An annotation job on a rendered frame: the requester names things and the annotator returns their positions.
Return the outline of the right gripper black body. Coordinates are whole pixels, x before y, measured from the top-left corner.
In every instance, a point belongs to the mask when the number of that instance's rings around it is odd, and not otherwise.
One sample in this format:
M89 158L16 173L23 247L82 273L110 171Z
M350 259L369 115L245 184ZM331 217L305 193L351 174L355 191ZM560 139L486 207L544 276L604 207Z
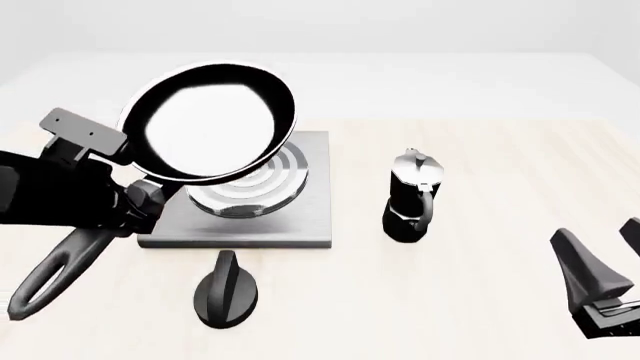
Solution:
M623 302L628 291L569 292L569 312L585 338L640 337L640 300Z

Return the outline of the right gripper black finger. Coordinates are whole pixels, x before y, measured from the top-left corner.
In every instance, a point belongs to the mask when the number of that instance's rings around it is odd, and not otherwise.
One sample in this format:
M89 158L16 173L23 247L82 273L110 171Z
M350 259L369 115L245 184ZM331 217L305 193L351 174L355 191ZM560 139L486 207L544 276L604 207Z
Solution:
M630 218L619 230L627 245L640 257L640 218Z
M550 243L561 267L570 312L594 302L617 299L634 286L629 278L592 254L570 230L556 230Z

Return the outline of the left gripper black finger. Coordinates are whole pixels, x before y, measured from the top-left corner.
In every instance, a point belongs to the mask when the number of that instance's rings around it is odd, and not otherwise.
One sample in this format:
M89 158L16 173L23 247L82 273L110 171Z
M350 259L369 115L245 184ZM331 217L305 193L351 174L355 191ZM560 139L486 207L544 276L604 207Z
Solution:
M132 234L149 234L155 227L156 217L128 213L116 221L116 224L116 237L126 238Z
M137 180L125 188L125 194L135 212L143 218L153 221L160 218L166 198L159 185L146 180Z

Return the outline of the black frying pan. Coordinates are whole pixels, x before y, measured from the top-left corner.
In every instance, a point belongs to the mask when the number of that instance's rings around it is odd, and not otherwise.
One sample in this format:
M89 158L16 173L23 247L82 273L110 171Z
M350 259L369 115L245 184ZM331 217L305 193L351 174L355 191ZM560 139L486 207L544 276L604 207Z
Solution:
M122 110L114 129L127 136L131 164L88 159L109 164L125 188L137 180L159 185L167 204L186 186L221 185L255 172L295 125L294 96L280 77L251 65L206 62L165 74ZM41 311L120 238L115 229L70 228L11 296L10 320Z

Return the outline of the round black stove knob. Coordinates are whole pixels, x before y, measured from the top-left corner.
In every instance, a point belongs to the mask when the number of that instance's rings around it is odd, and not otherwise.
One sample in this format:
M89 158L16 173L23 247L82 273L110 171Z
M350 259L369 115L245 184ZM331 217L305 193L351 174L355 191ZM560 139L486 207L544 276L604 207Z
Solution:
M229 329L243 323L258 302L255 278L239 266L236 253L220 251L212 272L197 285L193 307L199 320L213 329Z

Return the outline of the flat black stove plate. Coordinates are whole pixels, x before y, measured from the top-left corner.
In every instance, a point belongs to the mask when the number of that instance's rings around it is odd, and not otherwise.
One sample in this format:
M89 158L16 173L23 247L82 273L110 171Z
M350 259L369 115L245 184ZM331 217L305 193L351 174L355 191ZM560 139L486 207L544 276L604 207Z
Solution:
M142 248L330 248L329 134L296 131L241 179L186 186L165 206Z

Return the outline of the grey plate on black stalk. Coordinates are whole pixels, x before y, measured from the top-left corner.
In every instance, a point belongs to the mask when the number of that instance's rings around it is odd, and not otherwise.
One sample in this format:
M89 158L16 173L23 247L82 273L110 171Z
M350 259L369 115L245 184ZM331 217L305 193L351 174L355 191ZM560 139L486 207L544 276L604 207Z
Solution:
M53 135L40 158L74 169L90 155L119 165L132 163L126 134L79 116L62 108L55 108L39 123L40 128Z

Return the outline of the black and silver moka pot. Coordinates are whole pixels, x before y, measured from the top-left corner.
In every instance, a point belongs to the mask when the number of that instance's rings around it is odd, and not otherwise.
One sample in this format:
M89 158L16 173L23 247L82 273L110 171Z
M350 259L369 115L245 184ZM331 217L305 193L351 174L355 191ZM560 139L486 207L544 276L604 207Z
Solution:
M400 243L419 242L434 214L434 199L444 179L444 167L418 149L406 149L393 161L383 215L384 233Z

